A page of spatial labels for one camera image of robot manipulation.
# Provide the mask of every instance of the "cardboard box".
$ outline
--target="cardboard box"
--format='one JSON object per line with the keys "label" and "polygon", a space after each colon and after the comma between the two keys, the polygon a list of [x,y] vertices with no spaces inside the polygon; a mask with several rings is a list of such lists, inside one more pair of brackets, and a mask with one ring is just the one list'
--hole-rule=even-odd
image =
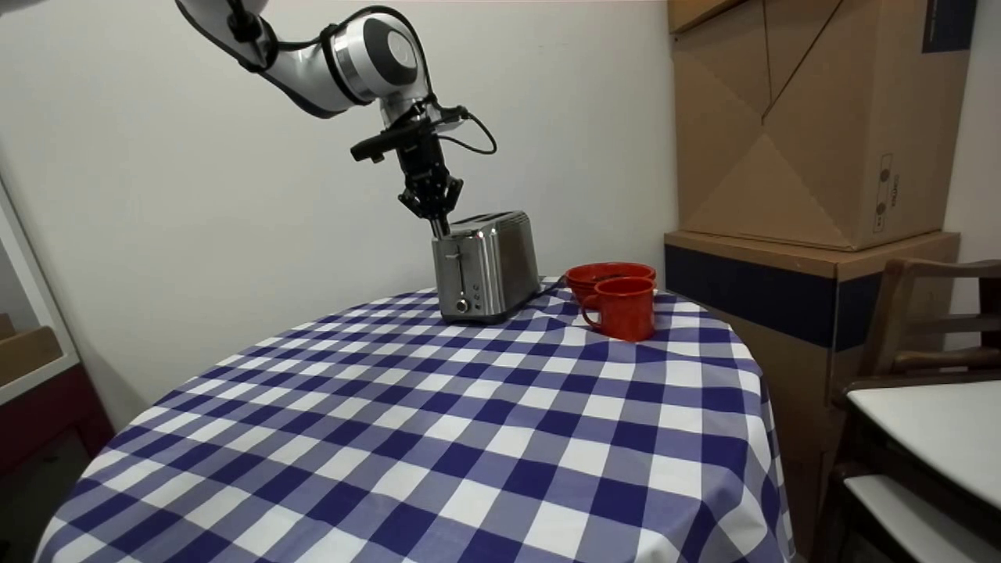
{"label": "cardboard box", "polygon": [[[667,236],[667,287],[728,318],[765,376],[801,555],[812,546],[839,437],[827,401],[861,362],[882,267],[895,258],[952,262],[958,247],[958,236],[923,236],[863,255]],[[946,312],[952,287],[918,290],[916,312]]]}
{"label": "cardboard box", "polygon": [[57,331],[46,326],[0,337],[0,386],[34,372],[57,358],[62,358],[62,350]]}
{"label": "cardboard box", "polygon": [[681,233],[861,250],[940,230],[975,0],[699,8],[672,22]]}

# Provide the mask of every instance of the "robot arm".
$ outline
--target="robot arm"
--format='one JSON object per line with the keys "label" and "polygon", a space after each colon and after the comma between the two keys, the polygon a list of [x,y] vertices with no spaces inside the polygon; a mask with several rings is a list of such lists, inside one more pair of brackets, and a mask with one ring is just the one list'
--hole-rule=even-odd
{"label": "robot arm", "polygon": [[388,129],[357,145],[354,160],[379,163],[393,150],[406,174],[403,207],[429,220],[434,236],[446,236],[462,182],[443,169],[438,131],[471,117],[438,108],[419,37],[400,12],[368,8],[311,42],[288,45],[259,15],[265,0],[179,0],[179,9],[311,117],[327,120],[379,99]]}

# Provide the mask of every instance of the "checkered tablecloth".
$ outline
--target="checkered tablecloth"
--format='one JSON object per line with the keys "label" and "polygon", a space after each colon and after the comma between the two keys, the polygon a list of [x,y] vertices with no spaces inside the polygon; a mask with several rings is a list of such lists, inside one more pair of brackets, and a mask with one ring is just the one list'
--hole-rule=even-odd
{"label": "checkered tablecloth", "polygon": [[37,560],[791,560],[761,372],[656,294],[643,344],[565,287],[502,326],[431,290],[301,326],[140,414]]}

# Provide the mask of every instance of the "red mug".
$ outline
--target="red mug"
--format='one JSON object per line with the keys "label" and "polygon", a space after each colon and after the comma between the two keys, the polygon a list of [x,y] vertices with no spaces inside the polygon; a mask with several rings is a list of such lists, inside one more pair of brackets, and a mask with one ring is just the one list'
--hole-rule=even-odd
{"label": "red mug", "polygon": [[571,290],[571,297],[582,305],[582,310],[598,310],[598,290],[594,284],[604,278],[656,278],[656,271],[643,262],[584,262],[570,269],[563,278]]}
{"label": "red mug", "polygon": [[598,312],[594,321],[582,308],[584,321],[611,337],[643,340],[654,331],[654,278],[622,275],[594,284]]}

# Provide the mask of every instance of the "silver toaster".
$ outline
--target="silver toaster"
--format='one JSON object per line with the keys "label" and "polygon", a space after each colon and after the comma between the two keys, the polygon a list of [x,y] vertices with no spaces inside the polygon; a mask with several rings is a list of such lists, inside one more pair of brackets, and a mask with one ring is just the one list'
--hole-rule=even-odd
{"label": "silver toaster", "polygon": [[484,214],[434,238],[438,308],[446,321],[496,321],[537,294],[525,214]]}

